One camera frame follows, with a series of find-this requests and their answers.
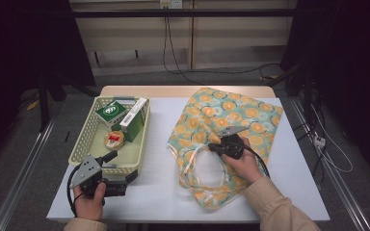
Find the table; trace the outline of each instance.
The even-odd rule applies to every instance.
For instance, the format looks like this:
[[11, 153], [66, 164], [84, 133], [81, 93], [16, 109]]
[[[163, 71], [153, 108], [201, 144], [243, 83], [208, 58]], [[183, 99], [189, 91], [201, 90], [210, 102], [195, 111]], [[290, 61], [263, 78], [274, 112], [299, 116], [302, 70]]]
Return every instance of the table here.
[[[259, 217], [239, 196], [223, 208], [206, 211], [198, 206], [188, 190], [178, 184], [178, 169], [166, 147], [168, 137], [189, 96], [200, 86], [109, 86], [101, 95], [134, 95], [150, 98], [143, 171], [127, 188], [126, 196], [107, 197], [103, 220], [119, 223], [255, 223]], [[279, 105], [269, 87], [213, 86], [218, 90], [238, 92]], [[47, 218], [67, 222], [73, 218], [66, 199], [66, 181], [73, 167], [65, 173]], [[270, 153], [268, 169], [280, 191], [292, 199], [310, 218], [330, 220], [318, 193], [303, 153], [285, 114], [282, 115]]]

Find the power adapter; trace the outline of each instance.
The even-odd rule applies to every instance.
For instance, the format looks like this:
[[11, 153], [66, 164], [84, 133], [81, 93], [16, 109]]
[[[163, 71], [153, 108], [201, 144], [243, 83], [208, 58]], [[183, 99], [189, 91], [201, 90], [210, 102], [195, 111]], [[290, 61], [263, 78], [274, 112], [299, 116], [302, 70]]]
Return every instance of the power adapter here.
[[319, 136], [314, 136], [314, 144], [320, 148], [323, 148], [326, 145], [326, 139]]

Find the white cable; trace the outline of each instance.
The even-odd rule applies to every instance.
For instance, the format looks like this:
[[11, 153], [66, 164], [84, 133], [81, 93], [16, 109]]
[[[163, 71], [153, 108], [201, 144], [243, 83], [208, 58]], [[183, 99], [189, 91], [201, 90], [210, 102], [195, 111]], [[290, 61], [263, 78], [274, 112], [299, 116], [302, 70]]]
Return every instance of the white cable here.
[[321, 122], [321, 119], [320, 119], [320, 117], [318, 116], [318, 114], [317, 114], [317, 112], [315, 111], [315, 108], [314, 108], [314, 106], [311, 104], [311, 108], [312, 108], [312, 110], [314, 111], [314, 113], [315, 113], [315, 115], [317, 116], [317, 120], [318, 120], [318, 122], [320, 123], [320, 125], [321, 125], [321, 128], [323, 129], [323, 131], [326, 133], [326, 136], [330, 139], [330, 141], [342, 152], [342, 154], [344, 155], [344, 157], [348, 160], [348, 163], [350, 163], [350, 169], [349, 170], [345, 170], [345, 169], [341, 169], [340, 167], [338, 167], [338, 166], [336, 166], [331, 160], [330, 160], [330, 158], [327, 158], [326, 156], [325, 156], [325, 154], [323, 153], [323, 151], [320, 149], [320, 147], [318, 147], [318, 149], [320, 150], [320, 153], [321, 153], [321, 155], [323, 155], [323, 157], [326, 159], [326, 161], [328, 162], [328, 163], [330, 163], [330, 165], [332, 165], [335, 169], [337, 169], [337, 170], [340, 170], [340, 171], [342, 171], [342, 172], [350, 172], [350, 171], [352, 171], [353, 170], [353, 163], [351, 162], [351, 160], [350, 160], [350, 158], [348, 158], [348, 156], [345, 154], [345, 152], [332, 140], [332, 138], [329, 136], [329, 134], [327, 133], [327, 131], [326, 131], [326, 129], [324, 128], [324, 126], [323, 126], [323, 123]]

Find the green box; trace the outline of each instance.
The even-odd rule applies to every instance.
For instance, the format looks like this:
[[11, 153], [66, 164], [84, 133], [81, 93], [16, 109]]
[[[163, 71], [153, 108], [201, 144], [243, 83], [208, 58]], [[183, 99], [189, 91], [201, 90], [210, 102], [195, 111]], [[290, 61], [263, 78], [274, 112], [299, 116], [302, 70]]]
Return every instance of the green box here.
[[109, 131], [118, 131], [121, 130], [119, 123], [128, 114], [128, 110], [117, 100], [114, 100], [105, 107], [95, 111], [95, 113]]
[[139, 98], [136, 104], [131, 108], [130, 112], [128, 112], [119, 124], [126, 141], [132, 142], [144, 127], [147, 107], [148, 100], [145, 98]]

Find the white tabletop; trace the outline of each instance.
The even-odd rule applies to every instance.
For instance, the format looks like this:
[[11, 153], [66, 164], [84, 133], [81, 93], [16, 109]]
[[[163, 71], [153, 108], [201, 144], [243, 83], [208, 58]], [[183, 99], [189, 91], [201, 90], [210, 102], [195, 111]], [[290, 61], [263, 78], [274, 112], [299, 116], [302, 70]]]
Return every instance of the white tabletop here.
[[[129, 184], [126, 196], [107, 197], [103, 220], [119, 223], [189, 222], [189, 223], [252, 223], [259, 222], [256, 212], [244, 196], [215, 211], [197, 205], [187, 189], [178, 183], [178, 167], [167, 148], [167, 141], [188, 98], [151, 98], [150, 123], [145, 146], [143, 171]], [[263, 98], [281, 106], [277, 98]], [[206, 175], [214, 175], [216, 164], [207, 168], [207, 159], [197, 163]], [[66, 198], [66, 181], [73, 167], [69, 166], [47, 218], [67, 222], [73, 218]], [[270, 153], [268, 169], [279, 190], [293, 204], [315, 221], [330, 220], [303, 153], [285, 114], [282, 115]]]

